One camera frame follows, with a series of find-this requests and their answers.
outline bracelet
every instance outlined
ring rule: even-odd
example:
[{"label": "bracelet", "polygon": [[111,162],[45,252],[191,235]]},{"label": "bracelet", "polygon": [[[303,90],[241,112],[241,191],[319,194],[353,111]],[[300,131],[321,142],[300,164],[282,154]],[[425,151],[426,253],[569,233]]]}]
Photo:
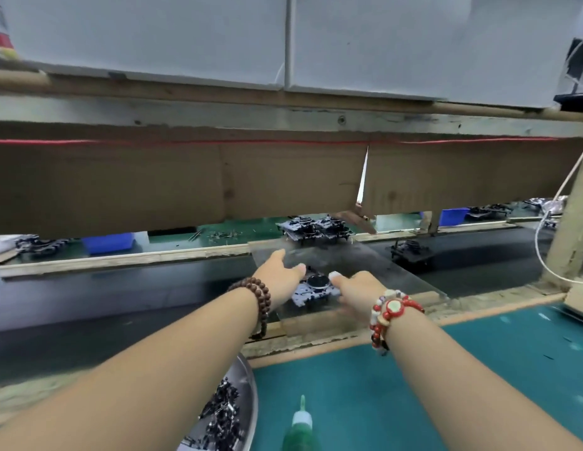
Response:
[{"label": "bracelet", "polygon": [[390,326],[393,318],[398,318],[404,314],[406,307],[412,307],[425,313],[425,309],[418,302],[411,299],[408,295],[400,290],[386,290],[384,294],[377,299],[371,310],[371,320],[369,329],[371,329],[371,342],[374,349],[380,355],[385,355],[390,350],[385,341],[385,332]]},{"label": "bracelet", "polygon": [[252,340],[262,339],[266,335],[266,321],[269,318],[269,311],[271,310],[271,294],[269,293],[269,289],[266,288],[264,283],[254,277],[246,277],[240,281],[236,281],[227,288],[227,292],[237,288],[247,288],[256,296],[256,300],[258,301],[258,322],[250,338]]}]

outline teal work surface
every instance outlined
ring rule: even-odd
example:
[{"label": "teal work surface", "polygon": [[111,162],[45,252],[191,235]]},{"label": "teal work surface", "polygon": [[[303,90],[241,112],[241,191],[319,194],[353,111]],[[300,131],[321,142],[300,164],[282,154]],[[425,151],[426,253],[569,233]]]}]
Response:
[{"label": "teal work surface", "polygon": [[[583,440],[583,324],[536,307],[445,327],[491,370]],[[357,346],[255,372],[252,451],[281,449],[306,395],[323,451],[445,450],[392,357]],[[386,418],[378,416],[386,405]]]}]

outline forearm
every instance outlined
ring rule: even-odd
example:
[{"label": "forearm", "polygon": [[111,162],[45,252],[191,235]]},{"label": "forearm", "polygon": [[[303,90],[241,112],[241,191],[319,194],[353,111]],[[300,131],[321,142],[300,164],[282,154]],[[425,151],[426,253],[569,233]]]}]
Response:
[{"label": "forearm", "polygon": [[407,308],[386,341],[452,451],[583,450],[583,442],[420,312]]},{"label": "forearm", "polygon": [[0,429],[0,450],[176,449],[257,316],[251,291],[226,293],[21,413]]}]

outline red string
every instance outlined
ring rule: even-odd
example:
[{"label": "red string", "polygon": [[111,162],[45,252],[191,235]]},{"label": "red string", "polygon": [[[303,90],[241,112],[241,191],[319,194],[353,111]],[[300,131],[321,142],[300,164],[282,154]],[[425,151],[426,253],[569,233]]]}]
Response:
[{"label": "red string", "polygon": [[[400,144],[430,144],[430,143],[493,143],[502,141],[548,142],[558,141],[558,137],[481,137],[476,139],[438,139],[436,141],[305,141],[300,139],[206,139],[190,141],[151,141],[152,144],[175,145],[190,143],[311,143],[311,144],[367,144],[367,143],[400,143]],[[118,144],[139,145],[148,141],[125,141],[118,139],[0,139],[0,143],[8,145],[74,145],[74,144]]]}]

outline blue plastic bin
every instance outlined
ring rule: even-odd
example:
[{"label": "blue plastic bin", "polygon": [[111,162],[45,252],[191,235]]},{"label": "blue plastic bin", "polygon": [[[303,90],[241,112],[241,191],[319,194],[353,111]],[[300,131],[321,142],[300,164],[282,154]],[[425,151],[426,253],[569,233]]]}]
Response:
[{"label": "blue plastic bin", "polygon": [[465,221],[465,215],[469,212],[468,207],[460,207],[458,209],[446,209],[440,215],[440,226],[455,226],[460,225]]},{"label": "blue plastic bin", "polygon": [[128,250],[133,246],[133,233],[111,234],[109,236],[81,237],[90,255],[111,251]]}]

